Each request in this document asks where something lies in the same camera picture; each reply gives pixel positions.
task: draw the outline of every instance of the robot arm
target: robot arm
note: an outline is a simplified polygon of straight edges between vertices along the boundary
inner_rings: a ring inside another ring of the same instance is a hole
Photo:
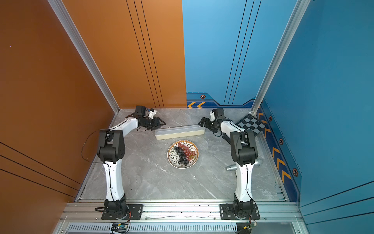
[[[121,165],[125,155],[124,137],[133,129],[146,127],[147,130],[155,130],[165,125],[159,117],[154,118],[156,111],[149,110],[149,115],[145,116],[146,107],[136,106],[135,112],[127,116],[124,121],[116,126],[100,130],[97,156],[103,163],[107,194],[104,201],[104,210],[101,219],[124,219],[127,217],[128,206],[126,205],[126,195],[122,186]]]
[[[237,169],[235,171],[237,183],[233,201],[234,214],[238,218],[245,218],[255,207],[251,191],[252,169],[258,157],[254,132],[235,125],[233,121],[225,117],[222,108],[212,110],[209,115],[210,119],[202,118],[199,125],[214,133],[220,130],[230,136],[230,140],[228,137],[224,139],[231,145],[231,157]]]

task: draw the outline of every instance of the gray marble floor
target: gray marble floor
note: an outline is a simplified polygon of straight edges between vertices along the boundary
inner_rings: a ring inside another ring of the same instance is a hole
[[[115,125],[133,112],[123,109]],[[157,115],[166,122],[164,127],[197,124],[209,117],[210,109],[159,109]],[[225,109],[234,122],[247,115],[248,109]],[[188,169],[177,169],[169,164],[167,150],[179,139],[156,140],[153,131],[131,131],[125,136],[126,154],[122,162],[122,183],[127,199],[223,199],[233,200],[236,189],[235,172],[225,167],[234,164],[230,145],[209,130],[204,135],[184,137],[196,144],[199,159]],[[263,150],[256,140],[263,165],[254,167],[252,194],[254,199],[277,200],[275,179]],[[106,185],[103,166],[95,164],[89,176],[82,200],[105,199]]]

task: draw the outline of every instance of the yellow chevron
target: yellow chevron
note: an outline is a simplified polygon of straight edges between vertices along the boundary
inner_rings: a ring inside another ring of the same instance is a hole
[[[284,183],[284,176],[287,176],[290,180],[292,180],[289,174],[287,174],[285,171],[282,171],[282,182],[283,183]]]
[[[195,104],[196,102],[191,102],[191,104],[188,105],[189,108],[193,109],[193,107],[191,107],[193,104]]]
[[[204,104],[204,103],[205,103],[205,101],[203,101],[202,103],[200,103],[199,105],[197,105],[197,107],[200,108],[200,109],[203,109],[203,108],[201,107],[201,105]]]
[[[277,158],[277,168],[278,168],[278,170],[279,170],[279,163],[282,163],[283,165],[286,165],[282,160]]]
[[[265,128],[265,138],[266,138],[266,132],[272,132],[272,131],[270,131],[270,129],[267,129],[267,128]]]
[[[280,153],[278,149],[276,149],[276,148],[273,147],[273,158],[274,158],[274,152]]]

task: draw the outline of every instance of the plate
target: plate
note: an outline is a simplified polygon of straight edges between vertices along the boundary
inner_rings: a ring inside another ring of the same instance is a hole
[[[193,159],[188,162],[187,166],[185,166],[184,164],[179,164],[178,163],[179,155],[174,150],[174,146],[178,146],[179,143],[182,143],[182,144],[188,146],[188,148],[192,152]],[[186,168],[192,167],[192,165],[194,165],[196,163],[198,158],[199,158],[199,150],[197,149],[197,146],[194,143],[190,142],[189,140],[176,141],[169,147],[169,150],[168,150],[169,163],[171,165],[173,165],[173,167],[176,167],[176,168],[179,168],[179,169],[186,169]]]

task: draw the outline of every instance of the mounting plate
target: mounting plate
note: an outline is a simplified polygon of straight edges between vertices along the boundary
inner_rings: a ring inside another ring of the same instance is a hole
[[[234,215],[234,208],[232,204],[220,204],[220,212],[221,212],[221,219],[223,220],[237,219]],[[260,219],[260,213],[258,212],[258,207],[256,204],[252,210],[251,219],[253,220]]]
[[[127,204],[131,211],[131,220],[140,220],[141,214],[143,212],[143,205],[142,204]],[[101,216],[102,220],[127,220],[128,217],[119,218],[117,215],[109,214],[109,213],[102,213]]]

